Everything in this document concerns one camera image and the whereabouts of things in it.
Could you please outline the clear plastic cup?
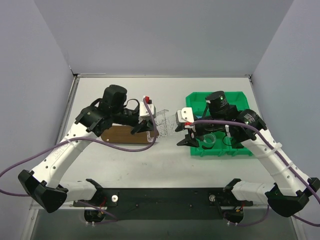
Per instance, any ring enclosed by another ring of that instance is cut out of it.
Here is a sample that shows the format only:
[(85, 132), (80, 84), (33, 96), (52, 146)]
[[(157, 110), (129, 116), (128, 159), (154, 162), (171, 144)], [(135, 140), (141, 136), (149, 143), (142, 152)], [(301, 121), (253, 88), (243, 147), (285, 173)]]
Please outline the clear plastic cup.
[(202, 148), (205, 150), (210, 150), (214, 147), (217, 141), (217, 137), (214, 134), (206, 134), (203, 136)]

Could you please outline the clear acrylic organizer box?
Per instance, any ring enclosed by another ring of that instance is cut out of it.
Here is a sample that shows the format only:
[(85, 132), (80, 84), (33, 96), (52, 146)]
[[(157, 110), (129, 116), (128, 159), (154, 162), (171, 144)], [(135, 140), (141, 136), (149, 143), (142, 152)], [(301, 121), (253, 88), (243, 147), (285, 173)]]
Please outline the clear acrylic organizer box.
[(157, 140), (177, 133), (175, 132), (177, 128), (176, 115), (169, 115), (169, 110), (167, 109), (156, 113), (155, 123), (157, 127)]

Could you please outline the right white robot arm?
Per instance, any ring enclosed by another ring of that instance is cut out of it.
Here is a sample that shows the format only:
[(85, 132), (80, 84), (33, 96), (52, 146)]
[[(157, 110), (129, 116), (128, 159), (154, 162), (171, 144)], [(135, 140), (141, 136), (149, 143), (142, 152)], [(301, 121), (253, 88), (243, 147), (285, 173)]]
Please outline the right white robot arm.
[(237, 201), (269, 205), (283, 217), (301, 211), (320, 188), (320, 180), (303, 173), (272, 137), (263, 119), (252, 109), (239, 109), (220, 90), (201, 101), (201, 113), (192, 107), (175, 114), (176, 132), (187, 131), (178, 146), (199, 148), (205, 135), (225, 133), (232, 148), (248, 149), (273, 178), (272, 184), (233, 179), (224, 189)]

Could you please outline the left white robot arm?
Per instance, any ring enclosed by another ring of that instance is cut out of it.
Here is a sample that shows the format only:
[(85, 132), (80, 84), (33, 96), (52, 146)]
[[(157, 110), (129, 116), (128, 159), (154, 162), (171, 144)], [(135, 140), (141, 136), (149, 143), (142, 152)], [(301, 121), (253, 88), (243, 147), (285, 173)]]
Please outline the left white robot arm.
[(20, 172), (18, 180), (26, 193), (48, 213), (65, 202), (87, 201), (96, 206), (108, 200), (104, 188), (92, 179), (75, 183), (62, 183), (61, 179), (83, 150), (113, 124), (132, 127), (132, 134), (156, 129), (156, 107), (148, 96), (135, 109), (128, 109), (126, 100), (124, 87), (108, 86), (101, 98), (81, 110), (63, 140), (42, 162)]

